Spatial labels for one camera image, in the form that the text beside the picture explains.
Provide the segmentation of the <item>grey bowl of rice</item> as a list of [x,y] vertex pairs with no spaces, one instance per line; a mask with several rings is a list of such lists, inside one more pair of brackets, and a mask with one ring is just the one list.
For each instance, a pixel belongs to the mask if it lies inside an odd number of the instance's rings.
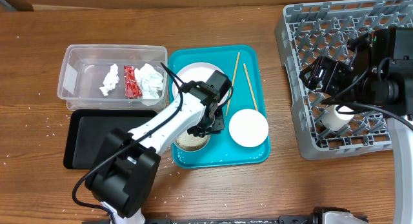
[[181,150],[186,152],[195,152],[202,149],[210,140],[210,136],[204,137],[197,137],[193,134],[188,134],[187,132],[183,132],[177,139],[176,139],[176,146]]

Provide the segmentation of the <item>white shallow bowl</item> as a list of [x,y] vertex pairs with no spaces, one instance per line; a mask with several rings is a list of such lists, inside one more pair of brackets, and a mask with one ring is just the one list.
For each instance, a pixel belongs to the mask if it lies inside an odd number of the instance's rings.
[[239,110],[230,118],[229,133],[231,138],[242,147],[258,147],[268,137],[268,121],[257,110]]

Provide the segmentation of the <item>white cup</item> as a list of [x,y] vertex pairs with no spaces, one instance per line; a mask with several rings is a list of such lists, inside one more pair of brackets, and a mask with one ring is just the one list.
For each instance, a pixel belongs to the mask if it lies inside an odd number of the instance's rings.
[[321,118],[321,122],[325,128],[329,128],[334,132],[337,132],[343,126],[347,125],[354,117],[354,114],[347,114],[347,112],[353,112],[351,108],[343,106],[339,108],[338,112],[336,110],[337,107],[338,105],[328,106],[326,108],[327,113]]

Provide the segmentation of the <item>red snack wrapper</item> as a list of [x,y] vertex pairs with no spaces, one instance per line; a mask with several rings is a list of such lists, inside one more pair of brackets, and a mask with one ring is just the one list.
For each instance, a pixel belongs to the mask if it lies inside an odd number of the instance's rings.
[[127,98],[136,99],[143,95],[139,85],[137,84],[133,66],[124,66],[124,79],[125,96]]

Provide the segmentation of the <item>small white napkin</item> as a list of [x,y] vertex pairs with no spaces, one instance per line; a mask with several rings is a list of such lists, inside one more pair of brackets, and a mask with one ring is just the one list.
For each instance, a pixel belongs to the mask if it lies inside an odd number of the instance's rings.
[[108,96],[109,92],[115,89],[116,85],[119,82],[118,69],[119,68],[116,64],[111,65],[109,73],[103,80],[103,86],[99,88],[102,95],[104,95],[105,97]]

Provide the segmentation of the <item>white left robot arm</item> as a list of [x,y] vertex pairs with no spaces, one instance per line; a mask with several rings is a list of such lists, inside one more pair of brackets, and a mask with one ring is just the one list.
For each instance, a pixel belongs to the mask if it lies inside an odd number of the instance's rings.
[[184,132],[196,137],[220,133],[222,107],[231,89],[185,83],[175,100],[150,121],[128,132],[115,128],[107,135],[82,181],[111,223],[144,223],[140,209],[154,184],[161,155]]

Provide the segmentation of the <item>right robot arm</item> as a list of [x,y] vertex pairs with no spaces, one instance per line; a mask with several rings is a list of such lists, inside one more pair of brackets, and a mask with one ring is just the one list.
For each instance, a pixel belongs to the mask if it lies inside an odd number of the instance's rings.
[[395,169],[394,223],[412,223],[412,29],[391,27],[347,41],[349,64],[319,56],[299,78],[328,94],[322,104],[387,119]]

